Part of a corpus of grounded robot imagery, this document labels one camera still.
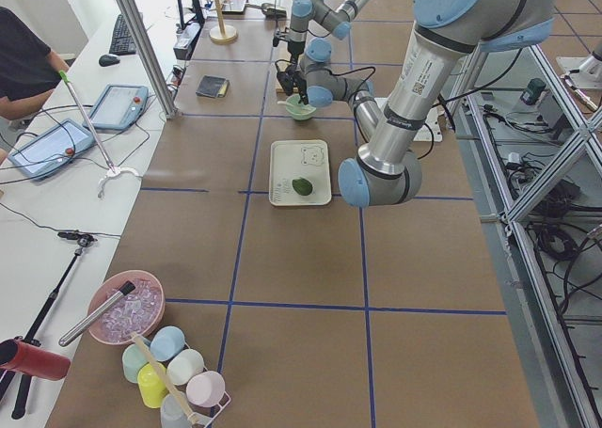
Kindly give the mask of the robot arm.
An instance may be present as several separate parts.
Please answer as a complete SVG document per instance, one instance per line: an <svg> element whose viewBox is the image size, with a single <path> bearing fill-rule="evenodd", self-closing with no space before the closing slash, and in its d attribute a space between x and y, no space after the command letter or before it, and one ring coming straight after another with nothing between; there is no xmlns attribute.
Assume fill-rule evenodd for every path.
<svg viewBox="0 0 602 428"><path fill-rule="evenodd" d="M333 73L327 40L307 37L315 22L345 39L369 1L344 0L331 8L324 0L293 0L289 27L274 37L287 42L291 55L277 75L285 92L316 108L347 103L366 136L338 171L344 200L361 208L399 204L420 190L420 163L410 146L457 61L476 48L500 52L542 42L551 33L554 8L554 0L413 0L403 69L379 105L368 82Z"/></svg>
<svg viewBox="0 0 602 428"><path fill-rule="evenodd" d="M324 0L293 0L289 27L277 31L273 45L288 43L290 61L296 66L305 52L309 24L314 21L338 40L345 39L351 30L351 22L370 0L344 0L337 8L331 8Z"/></svg>

